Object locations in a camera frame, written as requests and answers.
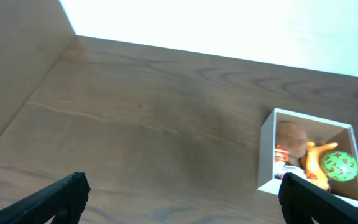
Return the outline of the orange ribbed round toy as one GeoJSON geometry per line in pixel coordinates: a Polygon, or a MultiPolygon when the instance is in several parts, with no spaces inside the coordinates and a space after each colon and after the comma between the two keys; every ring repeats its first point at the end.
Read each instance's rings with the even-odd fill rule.
{"type": "Polygon", "coordinates": [[[289,152],[285,150],[281,145],[277,144],[274,150],[275,160],[274,163],[283,162],[284,164],[289,160],[289,152]]]}

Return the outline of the green number ball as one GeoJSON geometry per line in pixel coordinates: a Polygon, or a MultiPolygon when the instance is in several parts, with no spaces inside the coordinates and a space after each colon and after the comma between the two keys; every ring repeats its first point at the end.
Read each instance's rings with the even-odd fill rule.
{"type": "Polygon", "coordinates": [[[358,163],[347,152],[332,151],[321,159],[321,169],[329,179],[347,182],[358,175],[358,163]]]}

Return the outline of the brown plush toy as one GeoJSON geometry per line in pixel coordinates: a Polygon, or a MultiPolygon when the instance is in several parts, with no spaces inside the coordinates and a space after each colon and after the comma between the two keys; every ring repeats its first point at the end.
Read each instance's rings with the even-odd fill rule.
{"type": "Polygon", "coordinates": [[[288,151],[289,156],[299,159],[306,154],[308,135],[306,129],[294,122],[282,121],[276,126],[276,145],[288,151]]]}

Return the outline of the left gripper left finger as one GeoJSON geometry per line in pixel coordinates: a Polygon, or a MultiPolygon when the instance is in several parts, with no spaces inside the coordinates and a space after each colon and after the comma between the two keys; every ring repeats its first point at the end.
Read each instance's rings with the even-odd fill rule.
{"type": "Polygon", "coordinates": [[[0,210],[0,224],[77,224],[91,188],[83,172],[74,172],[0,210]]]}

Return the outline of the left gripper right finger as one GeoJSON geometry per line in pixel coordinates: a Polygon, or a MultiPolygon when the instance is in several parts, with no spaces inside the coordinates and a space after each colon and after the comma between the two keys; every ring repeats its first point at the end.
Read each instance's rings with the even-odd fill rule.
{"type": "Polygon", "coordinates": [[[358,208],[286,173],[280,185],[279,202],[286,224],[358,224],[358,208]]]}

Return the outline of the white pink duck toy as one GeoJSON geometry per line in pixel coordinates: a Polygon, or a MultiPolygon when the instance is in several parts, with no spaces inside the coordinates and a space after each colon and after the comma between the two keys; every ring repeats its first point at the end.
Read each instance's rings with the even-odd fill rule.
{"type": "Polygon", "coordinates": [[[279,162],[275,162],[273,164],[273,176],[276,179],[283,179],[283,176],[286,173],[293,173],[295,175],[297,175],[298,177],[301,177],[302,179],[307,179],[305,171],[297,166],[291,166],[291,165],[287,165],[285,162],[283,161],[279,161],[279,162]]]}

